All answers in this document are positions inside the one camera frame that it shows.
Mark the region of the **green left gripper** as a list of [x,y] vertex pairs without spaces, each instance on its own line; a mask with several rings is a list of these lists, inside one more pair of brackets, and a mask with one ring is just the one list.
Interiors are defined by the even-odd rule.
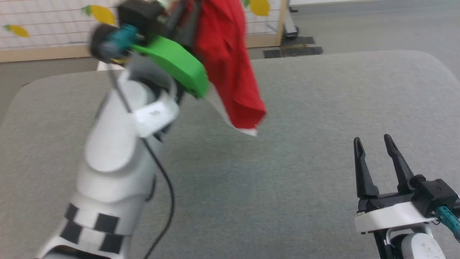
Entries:
[[185,91],[199,99],[208,93],[209,80],[204,65],[187,49],[194,48],[202,0],[167,2],[168,16],[164,22],[165,31],[173,32],[183,17],[180,44],[163,36],[154,36],[145,46],[140,45],[138,31],[131,31],[131,67],[143,73],[162,69],[177,80]]

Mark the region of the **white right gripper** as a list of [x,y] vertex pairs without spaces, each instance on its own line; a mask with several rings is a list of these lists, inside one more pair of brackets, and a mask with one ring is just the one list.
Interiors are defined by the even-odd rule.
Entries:
[[436,220],[433,215],[425,217],[411,202],[414,187],[410,185],[410,180],[414,174],[392,137],[384,134],[384,141],[387,153],[393,160],[399,193],[379,195],[378,187],[374,185],[365,161],[366,153],[361,139],[356,137],[353,140],[356,193],[359,200],[354,225],[358,233]]

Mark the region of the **red garment with white trim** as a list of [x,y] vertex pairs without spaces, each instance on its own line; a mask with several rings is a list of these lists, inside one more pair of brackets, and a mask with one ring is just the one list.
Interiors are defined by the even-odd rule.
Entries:
[[225,123],[256,136],[267,111],[245,38],[245,15],[239,0],[202,0],[194,51],[208,75],[206,100]]

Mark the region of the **white partition board with stand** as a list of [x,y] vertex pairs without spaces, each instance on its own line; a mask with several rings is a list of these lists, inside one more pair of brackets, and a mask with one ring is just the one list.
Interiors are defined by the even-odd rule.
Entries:
[[298,13],[299,10],[293,8],[290,5],[290,0],[286,0],[286,13],[283,23],[283,33],[286,39],[294,40],[298,37],[299,28],[295,25],[294,19],[292,17],[293,13]]

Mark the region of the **black floor mat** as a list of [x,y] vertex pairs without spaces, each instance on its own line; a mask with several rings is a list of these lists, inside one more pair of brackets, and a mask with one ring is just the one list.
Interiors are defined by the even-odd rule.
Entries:
[[283,38],[278,49],[263,51],[265,59],[321,55],[323,49],[317,46],[313,37],[299,36]]

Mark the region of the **lemon print partition screen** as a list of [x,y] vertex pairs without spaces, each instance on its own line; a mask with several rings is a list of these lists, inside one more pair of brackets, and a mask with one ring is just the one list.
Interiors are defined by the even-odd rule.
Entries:
[[[101,23],[118,25],[117,6],[125,0],[0,0],[0,51],[77,46],[87,43]],[[166,20],[167,2],[158,18]],[[239,0],[246,23],[246,46],[278,46],[286,0]]]

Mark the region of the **wooden screen frame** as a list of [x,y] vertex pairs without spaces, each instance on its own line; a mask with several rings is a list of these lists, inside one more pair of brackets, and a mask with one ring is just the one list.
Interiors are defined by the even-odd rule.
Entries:
[[12,49],[0,51],[0,63],[48,59],[89,57],[88,42],[77,46],[46,47],[39,49]]

